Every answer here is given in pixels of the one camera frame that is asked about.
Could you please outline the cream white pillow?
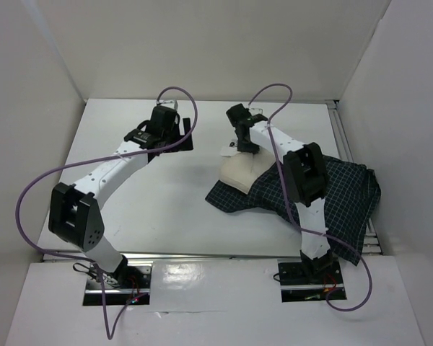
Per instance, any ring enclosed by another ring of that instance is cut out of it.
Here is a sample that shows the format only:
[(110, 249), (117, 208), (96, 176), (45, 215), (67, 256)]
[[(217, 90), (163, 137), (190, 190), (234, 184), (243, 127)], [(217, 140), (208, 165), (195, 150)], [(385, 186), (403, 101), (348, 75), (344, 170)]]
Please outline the cream white pillow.
[(221, 149), (220, 155), (223, 159), (219, 180), (246, 195), (255, 181), (275, 163), (274, 155), (263, 148), (257, 154), (251, 154), (226, 146)]

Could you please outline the dark checkered pillowcase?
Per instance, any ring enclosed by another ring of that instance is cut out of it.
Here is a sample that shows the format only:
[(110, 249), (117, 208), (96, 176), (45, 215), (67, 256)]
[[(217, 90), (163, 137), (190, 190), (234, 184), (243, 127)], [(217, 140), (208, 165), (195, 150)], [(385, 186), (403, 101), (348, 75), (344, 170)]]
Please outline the dark checkered pillowcase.
[(330, 156), (297, 154), (227, 158), (206, 201), (225, 213), (275, 212), (302, 232), (302, 253), (316, 260), (326, 249), (357, 265), (367, 223), (380, 201), (373, 170)]

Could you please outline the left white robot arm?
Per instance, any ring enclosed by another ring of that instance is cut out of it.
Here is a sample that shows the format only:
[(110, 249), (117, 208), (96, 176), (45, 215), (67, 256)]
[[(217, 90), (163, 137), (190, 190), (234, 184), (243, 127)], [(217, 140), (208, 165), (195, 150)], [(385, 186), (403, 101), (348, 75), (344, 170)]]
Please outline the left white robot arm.
[(158, 102), (151, 117), (126, 134), (112, 160), (71, 185), (60, 182), (53, 188), (49, 231), (94, 260), (109, 286), (130, 288), (142, 275), (105, 238), (102, 207), (131, 175), (159, 156), (160, 149), (192, 150), (190, 131), (191, 120), (179, 116), (176, 101)]

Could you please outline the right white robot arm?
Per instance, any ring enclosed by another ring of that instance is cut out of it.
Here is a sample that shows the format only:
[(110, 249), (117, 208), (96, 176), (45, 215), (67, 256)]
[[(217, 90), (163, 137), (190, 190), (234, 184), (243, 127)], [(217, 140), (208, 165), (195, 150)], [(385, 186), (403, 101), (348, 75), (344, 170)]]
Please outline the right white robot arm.
[(263, 148), (280, 161), (281, 185), (299, 216), (300, 273), (307, 282), (318, 282), (333, 264), (324, 211), (328, 173), (319, 145), (293, 139), (241, 104), (229, 108), (226, 115), (235, 129), (238, 150), (256, 154)]

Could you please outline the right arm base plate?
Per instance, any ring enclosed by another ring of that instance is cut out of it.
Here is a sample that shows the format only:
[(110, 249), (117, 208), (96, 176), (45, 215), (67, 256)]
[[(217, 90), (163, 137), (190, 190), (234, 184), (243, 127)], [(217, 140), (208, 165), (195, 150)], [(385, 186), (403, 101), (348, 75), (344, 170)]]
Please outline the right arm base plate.
[(281, 260), (273, 279), (280, 285), (283, 303), (346, 300), (346, 289), (341, 267), (336, 260), (314, 278), (308, 278), (301, 262)]

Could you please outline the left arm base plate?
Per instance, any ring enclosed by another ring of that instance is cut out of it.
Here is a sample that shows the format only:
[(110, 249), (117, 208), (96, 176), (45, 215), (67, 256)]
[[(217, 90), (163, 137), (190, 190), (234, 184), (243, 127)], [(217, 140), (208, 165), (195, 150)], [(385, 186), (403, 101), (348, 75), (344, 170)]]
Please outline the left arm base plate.
[[(132, 306), (145, 306), (150, 303), (152, 263), (135, 266), (137, 273), (129, 275), (126, 281), (119, 283), (111, 275), (103, 273), (107, 306), (123, 306), (131, 301)], [(86, 275), (83, 306), (101, 306), (102, 290), (97, 273), (92, 265), (76, 262), (73, 271)]]

